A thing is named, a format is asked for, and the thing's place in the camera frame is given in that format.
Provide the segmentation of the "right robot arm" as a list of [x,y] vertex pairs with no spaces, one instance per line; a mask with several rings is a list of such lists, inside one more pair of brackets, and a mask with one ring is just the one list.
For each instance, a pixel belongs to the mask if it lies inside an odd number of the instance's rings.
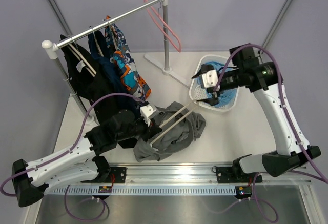
[[268,173],[278,177],[310,164],[319,169],[314,159],[321,155],[302,133],[286,96],[283,78],[277,61],[264,47],[244,44],[230,49],[230,57],[221,70],[203,64],[194,79],[210,93],[200,100],[210,106],[219,104],[220,95],[227,90],[245,87],[260,104],[271,128],[275,151],[246,155],[233,161],[232,175],[244,181],[250,174]]

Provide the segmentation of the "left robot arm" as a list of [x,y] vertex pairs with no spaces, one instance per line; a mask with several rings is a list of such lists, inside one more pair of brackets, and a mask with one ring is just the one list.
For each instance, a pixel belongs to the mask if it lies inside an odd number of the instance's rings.
[[103,124],[79,136],[76,144],[46,157],[26,162],[15,161],[12,180],[19,207],[30,206],[52,190],[75,182],[105,182],[110,166],[103,153],[120,145],[133,147],[138,138],[149,140],[162,129],[155,119],[136,119],[128,110],[122,110]]

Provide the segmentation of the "pink clothes hanger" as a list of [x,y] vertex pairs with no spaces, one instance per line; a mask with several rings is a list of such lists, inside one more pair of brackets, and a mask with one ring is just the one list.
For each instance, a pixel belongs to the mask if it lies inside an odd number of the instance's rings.
[[150,6],[149,8],[152,10],[152,12],[150,12],[150,9],[148,8],[146,10],[153,23],[158,27],[158,29],[166,37],[169,43],[180,53],[182,51],[182,44],[179,37],[175,34],[175,32],[170,28],[170,26],[165,22],[164,18],[153,6]]

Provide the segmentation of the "grey knit shorts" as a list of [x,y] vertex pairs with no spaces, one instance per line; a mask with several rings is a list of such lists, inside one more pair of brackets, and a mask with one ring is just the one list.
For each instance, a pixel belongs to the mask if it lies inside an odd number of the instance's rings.
[[184,109],[183,104],[176,101],[166,108],[159,107],[159,114],[154,117],[157,125],[162,125],[167,119],[179,112],[171,121],[164,125],[163,131],[169,131],[156,142],[145,142],[140,138],[133,149],[137,162],[147,160],[161,161],[172,154],[186,149],[192,142],[199,139],[206,127],[205,118],[196,112]]

